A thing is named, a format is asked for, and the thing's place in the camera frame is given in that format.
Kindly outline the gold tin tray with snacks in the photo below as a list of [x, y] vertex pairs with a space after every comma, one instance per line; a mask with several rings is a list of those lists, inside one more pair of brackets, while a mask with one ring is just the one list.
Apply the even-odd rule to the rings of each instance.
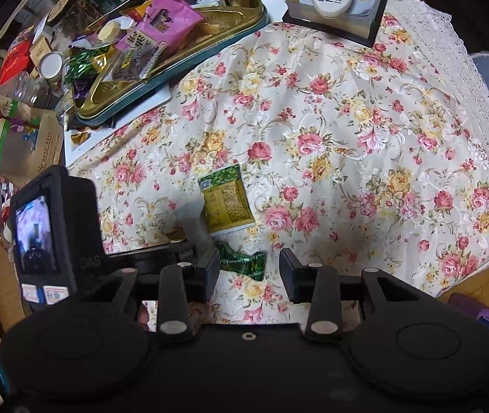
[[151, 74], [138, 81], [116, 80], [111, 71], [121, 56], [118, 51], [107, 59], [86, 99], [75, 107], [76, 117], [87, 126], [103, 124], [156, 88], [181, 75], [246, 35], [258, 31], [269, 21], [267, 9], [260, 0], [249, 0], [248, 7], [219, 6], [198, 8], [203, 23], [193, 28], [182, 47], [170, 57], [160, 58]]

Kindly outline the green foil candy wrapper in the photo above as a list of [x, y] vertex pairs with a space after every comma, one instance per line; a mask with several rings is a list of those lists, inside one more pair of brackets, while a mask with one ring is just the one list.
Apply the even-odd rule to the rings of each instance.
[[226, 242], [217, 242], [216, 248], [220, 255], [220, 268], [247, 276], [261, 282], [264, 278], [267, 254], [256, 252], [253, 255], [237, 253]]

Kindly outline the yellow green snack packet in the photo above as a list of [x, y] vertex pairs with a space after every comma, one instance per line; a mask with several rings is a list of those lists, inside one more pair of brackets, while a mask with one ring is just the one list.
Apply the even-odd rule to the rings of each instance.
[[245, 229], [256, 222], [239, 164], [201, 177], [199, 186], [204, 199], [206, 223], [213, 236]]

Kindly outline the floral tablecloth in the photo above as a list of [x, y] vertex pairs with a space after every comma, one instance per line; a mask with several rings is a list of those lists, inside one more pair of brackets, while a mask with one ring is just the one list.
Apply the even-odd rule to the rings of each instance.
[[489, 267], [489, 91], [450, 16], [390, 0], [372, 47], [273, 23], [226, 47], [71, 165], [98, 193], [104, 249], [165, 242], [199, 181], [238, 165], [254, 220], [222, 236], [267, 256], [222, 272], [201, 322], [303, 322], [278, 271], [379, 267], [438, 296]]

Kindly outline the kraft paper cereal bag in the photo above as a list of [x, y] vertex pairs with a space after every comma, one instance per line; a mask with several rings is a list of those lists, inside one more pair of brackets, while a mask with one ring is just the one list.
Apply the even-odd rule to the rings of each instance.
[[55, 112], [0, 95], [0, 176], [21, 188], [60, 162], [63, 127]]

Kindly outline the yellow cartoon tissue box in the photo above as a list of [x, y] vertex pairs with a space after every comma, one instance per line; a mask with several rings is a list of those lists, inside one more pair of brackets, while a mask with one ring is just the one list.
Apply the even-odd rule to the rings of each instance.
[[285, 0], [283, 21], [371, 47], [387, 0]]

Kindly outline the pink snack bag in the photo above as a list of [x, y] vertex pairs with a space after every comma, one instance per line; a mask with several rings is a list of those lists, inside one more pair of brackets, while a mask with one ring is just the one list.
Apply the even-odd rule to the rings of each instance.
[[174, 52], [195, 26], [203, 22], [199, 12], [182, 0], [152, 0], [137, 30]]

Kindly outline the white jar lid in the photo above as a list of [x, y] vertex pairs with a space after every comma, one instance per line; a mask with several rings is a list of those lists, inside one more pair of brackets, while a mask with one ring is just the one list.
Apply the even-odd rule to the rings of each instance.
[[38, 73], [49, 82], [57, 82], [61, 79], [65, 57], [57, 51], [45, 54], [38, 64]]

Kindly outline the orange red snack bag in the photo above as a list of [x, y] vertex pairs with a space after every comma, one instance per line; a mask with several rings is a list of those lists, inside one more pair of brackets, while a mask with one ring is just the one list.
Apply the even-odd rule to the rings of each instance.
[[31, 41], [23, 40], [7, 50], [0, 72], [0, 85], [25, 71], [30, 62]]

